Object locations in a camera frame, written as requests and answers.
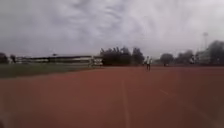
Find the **grass field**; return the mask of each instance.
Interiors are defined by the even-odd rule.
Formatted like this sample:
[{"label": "grass field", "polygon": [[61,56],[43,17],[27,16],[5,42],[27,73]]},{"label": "grass field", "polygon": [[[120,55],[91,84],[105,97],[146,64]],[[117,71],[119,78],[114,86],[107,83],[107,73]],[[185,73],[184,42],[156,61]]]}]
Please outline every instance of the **grass field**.
[{"label": "grass field", "polygon": [[70,72],[90,69],[87,65],[71,64],[11,64],[0,65],[0,78],[33,76],[59,72]]}]

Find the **field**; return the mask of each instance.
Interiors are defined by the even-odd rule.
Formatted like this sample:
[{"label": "field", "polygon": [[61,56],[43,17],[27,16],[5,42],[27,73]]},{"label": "field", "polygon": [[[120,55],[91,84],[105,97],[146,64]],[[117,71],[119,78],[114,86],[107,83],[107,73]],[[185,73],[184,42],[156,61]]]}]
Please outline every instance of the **field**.
[{"label": "field", "polygon": [[224,68],[105,68],[0,80],[7,128],[223,128]]},{"label": "field", "polygon": [[0,65],[0,78],[33,76],[89,69],[88,65],[72,64],[11,64]]}]

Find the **cloud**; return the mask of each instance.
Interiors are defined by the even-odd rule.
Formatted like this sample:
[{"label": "cloud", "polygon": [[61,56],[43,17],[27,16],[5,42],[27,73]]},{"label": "cloud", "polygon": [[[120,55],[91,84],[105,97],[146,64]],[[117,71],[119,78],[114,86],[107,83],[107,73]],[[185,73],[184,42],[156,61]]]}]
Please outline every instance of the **cloud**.
[{"label": "cloud", "polygon": [[177,53],[223,40],[222,0],[2,0],[0,51],[19,55],[97,53],[138,46]]}]

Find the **light pole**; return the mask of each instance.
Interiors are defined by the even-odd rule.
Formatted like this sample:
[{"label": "light pole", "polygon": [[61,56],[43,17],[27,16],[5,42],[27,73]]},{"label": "light pole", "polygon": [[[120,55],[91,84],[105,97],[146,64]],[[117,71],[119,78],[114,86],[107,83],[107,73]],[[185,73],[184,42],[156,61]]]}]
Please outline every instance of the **light pole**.
[{"label": "light pole", "polygon": [[205,50],[207,49],[207,44],[208,44],[208,33],[207,32],[204,32],[203,33],[203,37],[204,37],[204,40],[205,40]]}]

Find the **track surface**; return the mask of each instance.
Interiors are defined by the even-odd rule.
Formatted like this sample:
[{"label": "track surface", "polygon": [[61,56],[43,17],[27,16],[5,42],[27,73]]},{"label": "track surface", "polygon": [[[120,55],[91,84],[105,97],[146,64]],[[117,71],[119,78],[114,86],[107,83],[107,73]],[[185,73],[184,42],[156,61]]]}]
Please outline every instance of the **track surface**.
[{"label": "track surface", "polygon": [[0,80],[6,128],[223,128],[224,68],[108,68]]}]

